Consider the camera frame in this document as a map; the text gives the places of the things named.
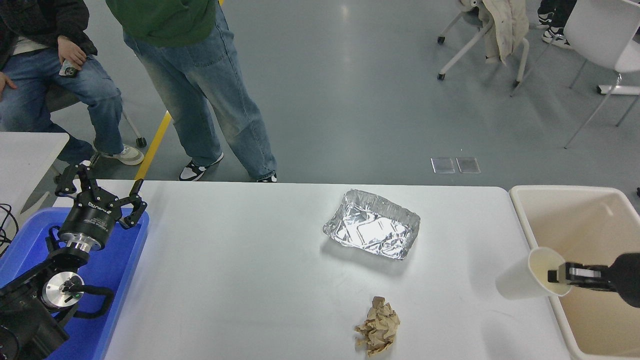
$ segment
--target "beige coat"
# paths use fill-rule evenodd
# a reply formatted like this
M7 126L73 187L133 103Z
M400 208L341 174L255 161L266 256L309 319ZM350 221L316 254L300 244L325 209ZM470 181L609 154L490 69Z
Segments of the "beige coat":
M463 10L472 8L474 0L459 0ZM484 36L487 62L505 62L529 32L525 0L480 0L478 17L486 24L493 17L495 25Z

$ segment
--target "crumpled brown paper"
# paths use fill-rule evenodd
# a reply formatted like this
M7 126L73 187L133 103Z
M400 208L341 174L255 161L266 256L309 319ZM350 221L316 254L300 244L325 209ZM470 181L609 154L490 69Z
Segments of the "crumpled brown paper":
M367 355L372 356L383 352L394 340L400 319L385 298L376 296L371 302L367 319L362 325L356 326L355 331L364 335L364 339L357 339L356 345L367 344Z

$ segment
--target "standing person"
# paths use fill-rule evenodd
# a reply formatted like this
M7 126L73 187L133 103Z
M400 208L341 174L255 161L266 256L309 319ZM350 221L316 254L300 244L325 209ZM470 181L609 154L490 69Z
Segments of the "standing person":
M45 103L48 86L56 83L88 105L101 155L141 163L144 155L122 143L120 91L94 57L82 0L2 0L0 18L0 131L66 133L51 122ZM65 60L77 70L74 77L59 75ZM69 135L58 159L74 164L92 155L88 142Z
M571 49L571 45L564 39L564 25L569 19L576 0L542 0L538 8L538 28L547 29L542 34L542 40L563 49Z
M191 161L196 181L224 154L209 101L232 151L257 182L275 183L264 121L242 80L233 33L217 0L106 0L124 41L145 66Z

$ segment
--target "white paper cup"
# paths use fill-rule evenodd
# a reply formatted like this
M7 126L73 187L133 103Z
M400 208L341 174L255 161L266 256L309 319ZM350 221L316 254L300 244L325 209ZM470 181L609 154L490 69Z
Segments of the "white paper cup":
M564 296L571 285L547 281L547 271L557 270L564 258L548 247L538 247L511 265L495 280L498 292L507 299L528 299L549 295Z

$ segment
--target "floor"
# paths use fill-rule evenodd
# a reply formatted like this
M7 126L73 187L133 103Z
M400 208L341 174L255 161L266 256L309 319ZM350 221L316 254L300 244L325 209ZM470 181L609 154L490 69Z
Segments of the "floor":
M148 143L164 107L144 68L122 42L122 29L104 1L86 0L87 34L98 59L121 89L124 107ZM613 96L573 146L573 132L597 106L598 84L614 74L588 64L573 90L582 58L552 47L522 91L510 97L518 50L507 64L485 64L478 43L444 81L438 70L476 29L459 22L455 0L226 0L245 83L260 106L285 183L499 186L570 184L617 188L636 209L640 186L640 106L615 123L632 102ZM536 1L527 13L533 22ZM529 63L546 46L532 28ZM623 85L640 84L638 75ZM93 139L82 104L53 114L56 122ZM135 136L121 124L125 142ZM251 181L225 144L225 159L201 181ZM480 174L435 174L431 158L477 158ZM176 180L189 161L172 127L146 179ZM101 159L101 178L132 179L137 167ZM37 192L52 190L45 178Z

